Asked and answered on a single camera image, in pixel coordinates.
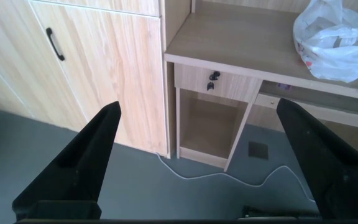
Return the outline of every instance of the open shelf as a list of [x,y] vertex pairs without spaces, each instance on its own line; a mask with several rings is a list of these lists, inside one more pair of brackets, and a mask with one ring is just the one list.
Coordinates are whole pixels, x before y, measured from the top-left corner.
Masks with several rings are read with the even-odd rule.
[[165,52],[165,60],[358,98],[351,83],[317,79],[295,50],[297,13],[200,2]]
[[319,119],[358,127],[358,99],[291,86],[287,90],[278,83],[264,81],[256,105],[276,108],[280,98],[297,102]]
[[180,91],[180,157],[225,168],[247,103]]

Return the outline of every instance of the black door handle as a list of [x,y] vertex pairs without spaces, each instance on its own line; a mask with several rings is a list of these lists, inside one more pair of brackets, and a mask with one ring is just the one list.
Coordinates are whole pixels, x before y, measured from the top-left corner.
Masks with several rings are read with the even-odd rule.
[[47,35],[48,35],[48,38],[49,38],[49,41],[50,41],[50,44],[52,44],[52,47],[53,49],[55,50],[55,53],[57,55],[57,57],[61,60],[61,61],[64,61],[65,60],[65,57],[63,55],[60,55],[57,50],[56,50],[56,47],[55,47],[55,44],[53,43],[52,41],[52,29],[51,28],[48,28],[47,29]]

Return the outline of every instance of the wooden desk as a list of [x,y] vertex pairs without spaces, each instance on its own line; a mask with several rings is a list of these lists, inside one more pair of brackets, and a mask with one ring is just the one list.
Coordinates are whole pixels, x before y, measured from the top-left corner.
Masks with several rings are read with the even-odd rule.
[[[312,76],[300,60],[293,44],[292,27],[297,16],[297,13],[292,12],[210,2],[202,2],[200,10],[196,14],[189,15],[165,52],[165,60],[175,63],[175,87],[178,88],[177,141],[178,149],[180,149],[179,155],[184,149],[187,150],[185,157],[224,167],[226,170],[252,106],[274,109],[281,97],[299,103],[313,116],[324,121],[358,127],[358,80],[352,83],[343,83],[317,79]],[[250,94],[248,98],[254,100],[242,101],[239,98],[230,97],[228,99],[222,93],[218,95],[213,93],[216,90],[202,92],[197,88],[194,89],[191,85],[183,85],[178,82],[178,76],[186,76],[188,83],[204,82],[206,86],[209,80],[207,78],[203,80],[202,77],[200,79],[200,75],[202,76],[205,70],[219,71],[223,73],[222,78],[231,77],[231,80],[238,80],[238,77],[252,79],[254,83],[252,87],[257,91],[250,91],[247,94]],[[238,81],[225,82],[229,89],[234,83],[238,83]],[[291,88],[289,90],[280,89],[277,87],[278,83],[291,85]],[[234,109],[226,108],[222,112],[219,105]],[[186,143],[188,140],[186,135],[189,135],[189,131],[183,129],[184,124],[181,118],[187,121],[190,119],[189,123],[194,126],[199,120],[192,113],[204,113],[198,116],[199,119],[203,119],[201,123],[204,124],[213,124],[206,120],[209,116],[206,115],[207,113],[234,117],[233,120],[227,119],[226,122],[225,119],[214,121],[217,123],[215,129],[224,126],[224,123],[230,127],[226,127],[226,129],[236,132],[234,138],[229,137],[230,131],[225,131],[225,134],[221,133],[221,137],[229,142],[226,144],[229,153],[221,151],[210,153],[207,148],[187,149],[184,147],[183,144],[189,145]],[[241,114],[243,117],[239,119],[235,114]],[[191,128],[194,131],[191,137],[196,144],[194,147],[202,147],[205,138],[199,139],[198,144],[196,143],[197,134],[202,135],[200,134],[202,130],[196,129],[196,126]],[[209,136],[209,139],[214,141],[216,137],[212,135]]]

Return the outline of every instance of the floor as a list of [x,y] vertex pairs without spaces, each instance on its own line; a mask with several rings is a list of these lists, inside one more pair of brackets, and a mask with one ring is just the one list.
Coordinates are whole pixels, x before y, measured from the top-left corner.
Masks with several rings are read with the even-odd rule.
[[[0,111],[0,223],[12,223],[12,201],[70,142],[75,132]],[[268,160],[248,157],[248,141],[268,145]],[[186,177],[222,172],[187,159],[163,159]],[[246,126],[228,174],[260,184],[280,165],[289,166],[311,196],[285,135]],[[101,218],[235,219],[243,205],[272,211],[315,212],[296,178],[285,169],[252,188],[225,176],[183,180],[156,155],[115,144],[99,196]]]

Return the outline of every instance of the desk drawer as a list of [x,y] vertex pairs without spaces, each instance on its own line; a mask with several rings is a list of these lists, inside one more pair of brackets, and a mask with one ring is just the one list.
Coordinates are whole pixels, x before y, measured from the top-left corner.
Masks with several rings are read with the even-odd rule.
[[[213,73],[213,70],[176,63],[175,87],[247,103],[255,101],[261,80],[221,72],[218,80],[211,81],[209,76]],[[214,89],[207,90],[209,82],[213,82]]]

